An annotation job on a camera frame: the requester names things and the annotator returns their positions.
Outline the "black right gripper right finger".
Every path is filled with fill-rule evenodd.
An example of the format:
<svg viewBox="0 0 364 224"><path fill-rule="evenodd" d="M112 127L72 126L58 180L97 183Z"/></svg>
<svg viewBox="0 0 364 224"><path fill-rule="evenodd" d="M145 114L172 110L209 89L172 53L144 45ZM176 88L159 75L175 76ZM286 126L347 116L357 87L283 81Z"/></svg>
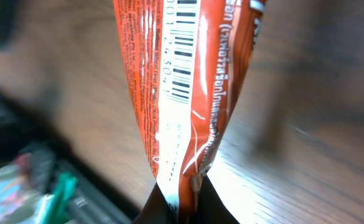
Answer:
<svg viewBox="0 0 364 224"><path fill-rule="evenodd" d="M198 224L239 224L228 211L208 177L204 177L195 216Z"/></svg>

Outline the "orange snack bar packet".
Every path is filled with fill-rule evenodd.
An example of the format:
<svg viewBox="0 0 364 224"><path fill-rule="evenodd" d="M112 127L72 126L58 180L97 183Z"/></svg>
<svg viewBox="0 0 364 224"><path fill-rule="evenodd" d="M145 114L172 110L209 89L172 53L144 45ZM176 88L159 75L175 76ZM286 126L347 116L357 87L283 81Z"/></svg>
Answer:
<svg viewBox="0 0 364 224"><path fill-rule="evenodd" d="M115 0L146 156L177 222L196 210L261 29L265 0Z"/></svg>

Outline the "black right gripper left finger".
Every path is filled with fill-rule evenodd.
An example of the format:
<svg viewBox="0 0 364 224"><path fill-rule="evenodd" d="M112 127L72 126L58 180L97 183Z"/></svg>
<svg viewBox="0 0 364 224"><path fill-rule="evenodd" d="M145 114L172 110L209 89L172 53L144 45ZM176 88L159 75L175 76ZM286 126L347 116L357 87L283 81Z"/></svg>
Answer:
<svg viewBox="0 0 364 224"><path fill-rule="evenodd" d="M133 224L175 224L173 213L157 184Z"/></svg>

